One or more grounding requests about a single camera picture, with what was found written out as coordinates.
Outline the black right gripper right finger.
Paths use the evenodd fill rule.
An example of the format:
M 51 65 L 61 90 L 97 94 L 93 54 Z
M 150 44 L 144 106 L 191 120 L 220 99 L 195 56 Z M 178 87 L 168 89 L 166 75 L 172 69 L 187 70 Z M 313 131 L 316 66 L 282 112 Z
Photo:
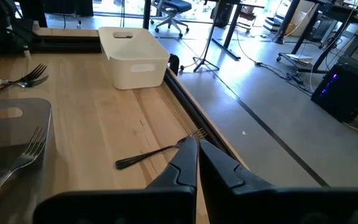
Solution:
M 210 224 L 358 224 L 358 188 L 277 187 L 207 140 L 199 159 Z

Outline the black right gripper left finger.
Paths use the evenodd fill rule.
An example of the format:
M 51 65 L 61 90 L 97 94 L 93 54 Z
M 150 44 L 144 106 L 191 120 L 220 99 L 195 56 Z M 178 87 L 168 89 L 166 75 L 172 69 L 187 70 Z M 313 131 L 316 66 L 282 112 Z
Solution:
M 144 189 L 72 191 L 36 206 L 33 224 L 195 224 L 198 144 L 187 137 Z

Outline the wooden-handled fork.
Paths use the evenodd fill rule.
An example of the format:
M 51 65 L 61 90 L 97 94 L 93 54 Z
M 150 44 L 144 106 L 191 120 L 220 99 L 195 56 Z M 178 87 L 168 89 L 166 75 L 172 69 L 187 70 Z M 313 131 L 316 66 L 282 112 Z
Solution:
M 47 130 L 40 126 L 36 127 L 24 151 L 13 162 L 12 167 L 0 178 L 0 189 L 13 173 L 34 163 L 41 155 L 46 143 Z

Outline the black computer tower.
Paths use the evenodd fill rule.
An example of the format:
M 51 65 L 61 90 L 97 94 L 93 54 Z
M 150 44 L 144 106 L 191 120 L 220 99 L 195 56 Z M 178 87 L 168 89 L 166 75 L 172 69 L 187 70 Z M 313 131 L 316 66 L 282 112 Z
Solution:
M 311 100 L 339 122 L 353 121 L 358 115 L 358 60 L 340 57 Z

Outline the white plastic bin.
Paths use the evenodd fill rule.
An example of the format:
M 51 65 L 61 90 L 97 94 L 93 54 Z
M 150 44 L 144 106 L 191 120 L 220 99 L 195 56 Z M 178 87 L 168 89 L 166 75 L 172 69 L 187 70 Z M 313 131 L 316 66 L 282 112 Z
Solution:
M 146 29 L 100 27 L 104 65 L 119 90 L 152 88 L 163 82 L 170 54 Z

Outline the black tripod stand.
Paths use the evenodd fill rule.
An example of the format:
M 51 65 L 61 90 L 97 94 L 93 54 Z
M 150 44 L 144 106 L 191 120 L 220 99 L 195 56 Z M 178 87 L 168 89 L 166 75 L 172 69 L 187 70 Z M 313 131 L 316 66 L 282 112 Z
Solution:
M 219 67 L 217 65 L 214 65 L 213 63 L 209 62 L 206 59 L 206 57 L 208 55 L 209 46 L 210 46 L 210 43 L 211 43 L 212 38 L 213 38 L 214 28 L 216 27 L 216 21 L 218 19 L 219 8 L 221 6 L 223 6 L 224 4 L 225 4 L 224 0 L 218 0 L 217 3 L 216 3 L 216 14 L 214 16 L 213 24 L 212 24 L 210 32 L 209 32 L 209 37 L 208 37 L 208 40 L 206 42 L 202 57 L 198 57 L 199 62 L 196 64 L 196 67 L 193 69 L 193 72 L 197 72 L 202 65 L 205 65 L 205 66 L 209 65 L 209 66 L 212 66 L 214 68 L 214 70 L 219 70 Z

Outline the smoky grey plastic bin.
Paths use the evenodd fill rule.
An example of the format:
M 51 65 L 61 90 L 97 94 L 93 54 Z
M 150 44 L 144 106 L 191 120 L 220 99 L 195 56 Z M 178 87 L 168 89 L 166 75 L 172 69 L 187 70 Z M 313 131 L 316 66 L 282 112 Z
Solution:
M 0 224 L 32 224 L 42 200 L 44 155 L 55 148 L 51 104 L 41 98 L 0 100 L 0 178 L 24 151 L 37 128 L 47 132 L 47 144 L 37 160 L 12 174 L 0 189 Z

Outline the black-legged desk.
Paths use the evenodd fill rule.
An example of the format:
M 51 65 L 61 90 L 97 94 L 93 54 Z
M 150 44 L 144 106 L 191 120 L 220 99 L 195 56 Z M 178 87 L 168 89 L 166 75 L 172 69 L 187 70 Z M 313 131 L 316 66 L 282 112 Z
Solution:
M 233 60 L 239 61 L 241 59 L 241 57 L 236 55 L 232 50 L 229 49 L 229 44 L 230 44 L 232 35 L 234 33 L 234 30 L 236 28 L 237 20 L 241 13 L 241 8 L 243 6 L 246 6 L 246 7 L 256 7 L 256 8 L 263 9 L 265 6 L 263 4 L 259 4 L 257 2 L 252 2 L 251 0 L 228 0 L 228 2 L 225 2 L 225 4 L 230 4 L 233 6 L 236 5 L 236 9 L 234 11 L 234 17 L 232 18 L 232 22 L 230 23 L 229 30 L 226 35 L 225 41 L 223 44 L 221 44 L 219 41 L 215 40 L 214 38 L 212 38 L 211 40 L 218 47 L 220 47 L 223 51 L 225 51 L 225 53 L 228 54 Z

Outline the office chair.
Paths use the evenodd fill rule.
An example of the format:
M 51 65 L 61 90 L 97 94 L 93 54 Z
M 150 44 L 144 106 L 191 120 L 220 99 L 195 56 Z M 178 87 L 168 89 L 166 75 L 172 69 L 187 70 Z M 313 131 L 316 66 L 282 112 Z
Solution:
M 188 25 L 182 21 L 179 21 L 177 16 L 192 9 L 190 2 L 185 0 L 152 0 L 151 6 L 155 7 L 162 14 L 165 14 L 165 16 L 155 17 L 155 20 L 161 20 L 161 22 L 155 26 L 155 32 L 159 33 L 159 27 L 165 24 L 168 26 L 168 28 L 171 28 L 171 26 L 176 28 L 176 30 L 179 31 L 178 36 L 180 39 L 183 37 L 183 33 L 179 26 L 184 26 L 186 28 L 185 31 L 189 32 L 190 29 Z

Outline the dark cluttered desk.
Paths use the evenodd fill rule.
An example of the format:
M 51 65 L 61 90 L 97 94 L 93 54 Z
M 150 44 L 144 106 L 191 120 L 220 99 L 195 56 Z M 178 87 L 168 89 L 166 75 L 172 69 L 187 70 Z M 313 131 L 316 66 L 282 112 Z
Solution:
M 325 70 L 320 70 L 319 66 L 323 63 L 325 58 L 328 56 L 330 51 L 333 49 L 334 44 L 336 44 L 338 38 L 342 35 L 342 33 L 347 29 L 349 24 L 358 24 L 358 9 L 354 7 L 341 6 L 336 4 L 336 0 L 307 0 L 313 3 L 316 3 L 316 9 L 314 10 L 309 22 L 307 23 L 304 31 L 301 33 L 298 42 L 294 46 L 293 50 L 290 53 L 280 52 L 277 55 L 276 61 L 280 62 L 282 59 L 290 62 L 295 68 L 297 72 L 301 73 L 325 73 Z M 319 14 L 326 16 L 330 19 L 333 19 L 337 22 L 341 22 L 341 26 L 339 30 L 334 34 L 333 40 L 328 43 L 328 46 L 324 49 L 324 51 L 320 54 L 320 56 L 316 59 L 315 63 L 299 63 L 295 59 L 291 59 L 290 54 L 296 55 L 298 49 L 303 44 L 306 36 L 312 31 L 313 26 L 316 24 L 317 17 Z

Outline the black frame clamp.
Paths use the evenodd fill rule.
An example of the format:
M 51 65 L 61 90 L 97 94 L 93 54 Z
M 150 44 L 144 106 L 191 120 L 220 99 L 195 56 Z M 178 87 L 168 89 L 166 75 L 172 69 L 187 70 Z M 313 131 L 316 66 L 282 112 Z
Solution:
M 175 54 L 170 54 L 170 58 L 168 60 L 170 70 L 175 74 L 178 75 L 179 66 L 180 66 L 180 59 Z

